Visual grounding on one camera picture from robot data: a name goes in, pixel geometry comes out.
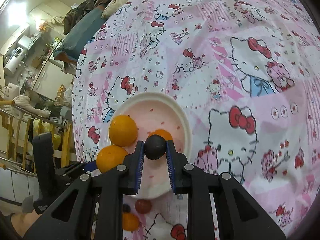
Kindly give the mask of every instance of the orange fruit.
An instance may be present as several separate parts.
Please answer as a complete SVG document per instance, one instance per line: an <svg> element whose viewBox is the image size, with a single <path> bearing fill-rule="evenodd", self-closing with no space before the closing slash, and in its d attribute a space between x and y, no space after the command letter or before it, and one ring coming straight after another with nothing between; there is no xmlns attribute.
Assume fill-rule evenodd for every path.
<svg viewBox="0 0 320 240"><path fill-rule="evenodd" d="M154 132L150 133L148 137L150 137L151 135L154 135L154 134L160 135L166 141L173 140L172 135L163 129L155 130Z"/></svg>
<svg viewBox="0 0 320 240"><path fill-rule="evenodd" d="M139 218L132 213L122 213L122 229L126 231L135 231L139 229Z"/></svg>
<svg viewBox="0 0 320 240"><path fill-rule="evenodd" d="M101 173L122 164L127 151L119 146L110 145L100 150L97 156L97 167Z"/></svg>
<svg viewBox="0 0 320 240"><path fill-rule="evenodd" d="M118 115L112 119L109 127L109 138L115 145L125 147L134 143L138 136L137 125L131 117Z"/></svg>

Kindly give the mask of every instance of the plate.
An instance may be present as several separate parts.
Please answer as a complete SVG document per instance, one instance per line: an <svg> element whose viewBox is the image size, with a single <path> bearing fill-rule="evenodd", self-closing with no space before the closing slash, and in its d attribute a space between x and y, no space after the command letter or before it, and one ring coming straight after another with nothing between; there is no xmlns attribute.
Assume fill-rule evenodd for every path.
<svg viewBox="0 0 320 240"><path fill-rule="evenodd" d="M192 133L189 122L181 107L171 97L156 92L135 95L116 110L112 119L121 114L129 115L137 124L137 141L145 141L151 132L164 129L172 135L176 151L184 153L190 160ZM130 147L124 147L128 153L134 152L137 141ZM110 144L111 141L107 138L105 145ZM170 190L166 156L158 160L145 157L139 193L133 197L153 199Z"/></svg>

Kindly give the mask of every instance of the person's arm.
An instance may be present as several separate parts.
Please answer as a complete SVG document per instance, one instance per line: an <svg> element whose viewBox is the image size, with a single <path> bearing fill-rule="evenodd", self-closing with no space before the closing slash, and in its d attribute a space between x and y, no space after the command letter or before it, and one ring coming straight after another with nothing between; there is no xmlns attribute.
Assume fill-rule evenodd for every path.
<svg viewBox="0 0 320 240"><path fill-rule="evenodd" d="M40 216L41 214L38 215L35 210L27 214L14 214L11 217L11 223L19 236L23 237Z"/></svg>

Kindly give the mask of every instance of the silver bolt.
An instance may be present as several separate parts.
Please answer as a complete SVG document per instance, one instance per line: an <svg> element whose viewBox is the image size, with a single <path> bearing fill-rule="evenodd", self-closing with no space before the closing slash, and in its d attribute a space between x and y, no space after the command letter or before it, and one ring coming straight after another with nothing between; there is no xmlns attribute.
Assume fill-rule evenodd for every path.
<svg viewBox="0 0 320 240"><path fill-rule="evenodd" d="M120 164L117 166L118 171L124 171L126 168L127 168L127 166L125 166L124 164Z"/></svg>
<svg viewBox="0 0 320 240"><path fill-rule="evenodd" d="M184 165L184 168L185 168L187 171L192 171L193 168L194 168L194 166L193 166L192 164L188 163L188 164Z"/></svg>
<svg viewBox="0 0 320 240"><path fill-rule="evenodd" d="M228 172L222 173L221 177L225 180L231 179L231 175Z"/></svg>
<svg viewBox="0 0 320 240"><path fill-rule="evenodd" d="M82 175L80 176L80 180L82 180L82 181L86 181L86 180L88 180L88 179L89 179L89 177L90 177L90 175L89 175L89 174L87 174L87 173L85 173L85 174L82 174Z"/></svg>

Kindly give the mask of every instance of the red ball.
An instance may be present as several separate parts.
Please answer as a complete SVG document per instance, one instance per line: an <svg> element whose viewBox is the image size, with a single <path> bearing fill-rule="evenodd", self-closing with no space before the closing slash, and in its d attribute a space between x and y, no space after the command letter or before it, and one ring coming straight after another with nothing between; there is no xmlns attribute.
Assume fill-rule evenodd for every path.
<svg viewBox="0 0 320 240"><path fill-rule="evenodd" d="M139 199L136 201L134 207L139 214L147 214L151 211L152 204L148 199Z"/></svg>

